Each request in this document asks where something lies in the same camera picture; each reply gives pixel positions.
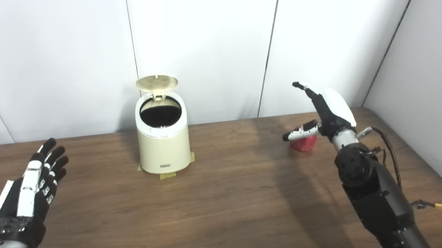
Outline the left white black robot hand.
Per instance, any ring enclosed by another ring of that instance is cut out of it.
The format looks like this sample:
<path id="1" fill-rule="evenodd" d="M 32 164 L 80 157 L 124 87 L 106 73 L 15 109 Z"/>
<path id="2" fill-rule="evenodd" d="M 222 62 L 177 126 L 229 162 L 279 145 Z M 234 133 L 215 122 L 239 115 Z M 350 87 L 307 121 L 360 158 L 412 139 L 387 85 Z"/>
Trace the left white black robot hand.
<path id="1" fill-rule="evenodd" d="M 0 194 L 0 248 L 38 248 L 46 235 L 45 219 L 69 162 L 56 139 L 33 153 L 21 177 L 7 180 Z"/>

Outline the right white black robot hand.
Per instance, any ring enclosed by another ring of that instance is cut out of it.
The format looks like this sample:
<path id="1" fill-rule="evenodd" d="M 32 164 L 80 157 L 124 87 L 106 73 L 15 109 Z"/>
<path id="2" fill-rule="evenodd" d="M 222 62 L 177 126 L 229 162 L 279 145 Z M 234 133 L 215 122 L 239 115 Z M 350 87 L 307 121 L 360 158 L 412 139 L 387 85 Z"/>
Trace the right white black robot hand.
<path id="1" fill-rule="evenodd" d="M 309 121 L 285 133 L 282 137 L 283 141 L 301 140 L 321 134 L 328 138 L 337 151 L 359 142 L 356 137 L 356 119 L 344 98 L 337 91 L 331 88 L 322 91 L 302 82 L 293 82 L 292 85 L 305 91 L 320 119 Z"/>

